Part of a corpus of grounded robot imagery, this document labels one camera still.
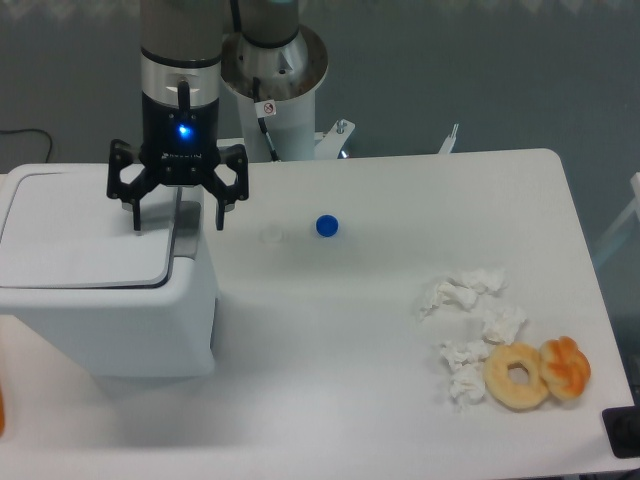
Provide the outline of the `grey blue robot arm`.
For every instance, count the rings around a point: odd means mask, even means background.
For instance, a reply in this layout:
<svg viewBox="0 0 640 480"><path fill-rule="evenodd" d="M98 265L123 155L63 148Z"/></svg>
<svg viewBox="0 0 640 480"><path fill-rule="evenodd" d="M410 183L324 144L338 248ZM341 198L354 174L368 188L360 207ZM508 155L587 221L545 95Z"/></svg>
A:
<svg viewBox="0 0 640 480"><path fill-rule="evenodd" d="M107 194L142 221L158 186L201 186L220 211L256 162L309 159L314 118L293 111L326 72L295 1L144 1L142 143L110 145Z"/></svg>

